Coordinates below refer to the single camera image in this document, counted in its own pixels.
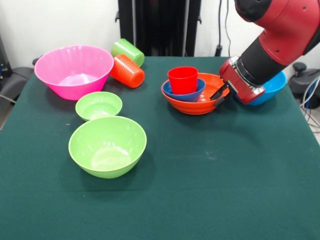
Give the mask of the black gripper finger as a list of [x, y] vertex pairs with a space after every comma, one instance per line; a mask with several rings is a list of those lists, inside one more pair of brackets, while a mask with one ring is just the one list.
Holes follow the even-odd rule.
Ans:
[[229, 85], [227, 83], [224, 83], [211, 97], [210, 100], [218, 100], [222, 95], [225, 89], [228, 89]]
[[231, 94], [227, 94], [225, 96], [221, 96], [219, 99], [216, 100], [216, 102], [214, 103], [214, 107], [218, 108], [219, 105], [221, 105], [222, 103], [226, 102], [229, 98], [231, 97]]

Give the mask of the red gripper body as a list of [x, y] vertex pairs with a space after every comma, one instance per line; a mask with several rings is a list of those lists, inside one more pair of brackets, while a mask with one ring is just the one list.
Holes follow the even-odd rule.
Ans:
[[248, 104], [263, 95], [266, 89], [253, 85], [252, 76], [245, 69], [239, 56], [230, 57], [219, 70], [220, 77], [236, 93], [242, 103]]

